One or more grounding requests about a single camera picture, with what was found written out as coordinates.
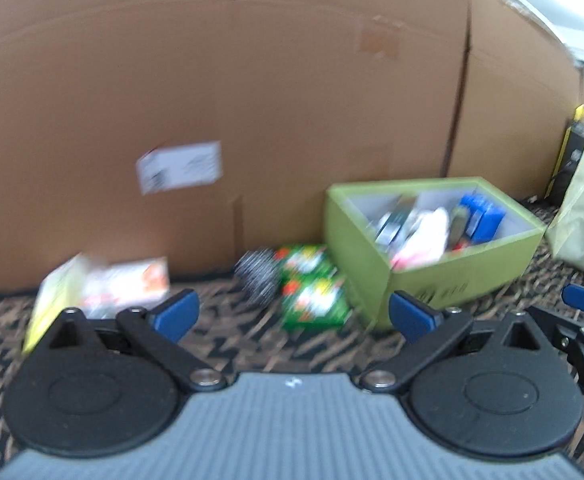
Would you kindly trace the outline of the steel wool scrubber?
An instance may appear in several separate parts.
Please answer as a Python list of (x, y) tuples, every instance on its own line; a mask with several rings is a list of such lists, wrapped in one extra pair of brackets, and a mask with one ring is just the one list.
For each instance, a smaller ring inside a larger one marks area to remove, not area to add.
[(260, 248), (245, 252), (234, 267), (246, 300), (267, 307), (277, 296), (281, 272), (275, 251)]

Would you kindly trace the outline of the rear green patterned box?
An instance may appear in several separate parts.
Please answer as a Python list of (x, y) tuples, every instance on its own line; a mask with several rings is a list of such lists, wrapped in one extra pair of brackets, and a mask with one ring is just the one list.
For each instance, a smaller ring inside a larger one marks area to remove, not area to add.
[(285, 280), (304, 276), (325, 278), (336, 273), (336, 266), (325, 245), (283, 246), (275, 251), (275, 262)]

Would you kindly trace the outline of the packaged item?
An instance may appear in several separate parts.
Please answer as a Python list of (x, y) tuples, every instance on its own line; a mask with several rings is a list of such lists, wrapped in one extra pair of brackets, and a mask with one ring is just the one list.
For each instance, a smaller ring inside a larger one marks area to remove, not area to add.
[(397, 252), (406, 243), (418, 217), (416, 203), (415, 196), (401, 196), (394, 208), (381, 219), (374, 240), (375, 245), (388, 255)]

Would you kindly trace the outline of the front green patterned box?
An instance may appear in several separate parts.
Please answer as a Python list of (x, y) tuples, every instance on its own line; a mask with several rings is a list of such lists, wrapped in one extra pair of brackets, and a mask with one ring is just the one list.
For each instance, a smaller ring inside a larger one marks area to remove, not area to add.
[(351, 311), (339, 276), (291, 278), (282, 287), (282, 324), (287, 330), (329, 330), (344, 326)]

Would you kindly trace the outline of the green patterned box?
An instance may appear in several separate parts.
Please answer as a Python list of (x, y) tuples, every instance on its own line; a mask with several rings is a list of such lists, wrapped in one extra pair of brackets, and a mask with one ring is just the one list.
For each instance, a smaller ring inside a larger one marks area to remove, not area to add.
[(275, 262), (285, 280), (304, 276), (325, 278), (336, 273), (336, 266), (325, 245), (283, 246), (275, 251)]
[(282, 324), (287, 330), (329, 330), (344, 326), (351, 311), (339, 276), (291, 278), (282, 287)]

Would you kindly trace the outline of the white cloth in box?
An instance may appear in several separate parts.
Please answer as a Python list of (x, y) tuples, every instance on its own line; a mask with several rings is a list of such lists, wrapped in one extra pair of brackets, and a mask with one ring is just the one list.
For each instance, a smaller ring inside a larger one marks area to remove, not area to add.
[(442, 207), (422, 210), (411, 226), (406, 241), (391, 259), (396, 271), (436, 263), (446, 251), (450, 218)]

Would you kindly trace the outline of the white orange medicine box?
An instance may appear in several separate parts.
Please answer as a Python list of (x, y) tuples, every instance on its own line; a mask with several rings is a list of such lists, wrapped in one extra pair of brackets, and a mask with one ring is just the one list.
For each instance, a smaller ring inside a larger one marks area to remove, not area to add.
[(170, 281), (166, 258), (153, 258), (91, 270), (85, 294), (109, 292), (120, 296), (120, 308), (154, 306), (169, 293)]

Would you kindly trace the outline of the blue plastic case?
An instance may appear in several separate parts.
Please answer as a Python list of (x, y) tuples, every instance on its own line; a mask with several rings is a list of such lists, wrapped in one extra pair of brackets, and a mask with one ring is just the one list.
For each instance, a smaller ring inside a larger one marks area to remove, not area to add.
[(506, 211), (480, 194), (465, 194), (460, 200), (470, 215), (465, 236), (474, 245), (491, 242), (497, 234)]

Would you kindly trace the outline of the clear plastic cup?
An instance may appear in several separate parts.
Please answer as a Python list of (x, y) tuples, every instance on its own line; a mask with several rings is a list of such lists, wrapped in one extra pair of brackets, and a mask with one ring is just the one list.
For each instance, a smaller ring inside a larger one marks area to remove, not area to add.
[(91, 320), (115, 318), (116, 313), (120, 310), (120, 296), (109, 292), (85, 294), (82, 308), (86, 318)]

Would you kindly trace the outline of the yellow flat box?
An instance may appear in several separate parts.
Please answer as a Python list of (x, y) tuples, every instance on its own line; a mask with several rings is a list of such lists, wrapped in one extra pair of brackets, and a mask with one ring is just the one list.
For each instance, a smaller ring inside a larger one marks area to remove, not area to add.
[(66, 308), (79, 307), (92, 262), (79, 254), (49, 273), (40, 284), (28, 323), (23, 353), (30, 353), (56, 317)]

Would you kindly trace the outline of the large brown cardboard box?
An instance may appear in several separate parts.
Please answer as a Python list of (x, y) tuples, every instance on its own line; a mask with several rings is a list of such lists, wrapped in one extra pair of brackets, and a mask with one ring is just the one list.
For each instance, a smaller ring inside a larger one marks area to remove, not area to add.
[[(0, 289), (76, 254), (177, 274), (315, 242), (332, 184), (546, 185), (584, 70), (504, 0), (0, 0)], [(155, 148), (222, 177), (143, 195)]]

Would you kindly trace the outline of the green shoe box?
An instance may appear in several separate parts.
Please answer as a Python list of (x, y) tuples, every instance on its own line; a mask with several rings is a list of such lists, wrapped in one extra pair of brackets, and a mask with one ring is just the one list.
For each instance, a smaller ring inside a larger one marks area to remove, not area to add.
[[(419, 209), (451, 209), (466, 194), (480, 194), (505, 216), (494, 240), (452, 252), (428, 266), (395, 270), (374, 242), (374, 224), (401, 196), (414, 196)], [(404, 290), (433, 308), (465, 304), (517, 280), (546, 225), (532, 212), (482, 178), (421, 179), (335, 184), (324, 204), (323, 236), (332, 261), (344, 275), (351, 307), (376, 330), (391, 327), (388, 300)]]

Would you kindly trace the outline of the black yellow object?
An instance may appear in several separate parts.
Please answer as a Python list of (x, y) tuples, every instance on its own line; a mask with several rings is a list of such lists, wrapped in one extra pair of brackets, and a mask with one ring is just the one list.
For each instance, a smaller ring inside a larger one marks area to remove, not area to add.
[(553, 206), (563, 203), (567, 188), (584, 151), (584, 104), (576, 107), (565, 130), (543, 199)]

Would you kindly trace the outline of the white shipping label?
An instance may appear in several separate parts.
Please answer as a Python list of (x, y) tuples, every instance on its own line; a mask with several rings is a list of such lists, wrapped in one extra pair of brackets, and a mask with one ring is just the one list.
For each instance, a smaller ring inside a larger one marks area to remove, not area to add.
[(222, 177), (219, 141), (155, 148), (136, 162), (143, 195), (210, 185)]

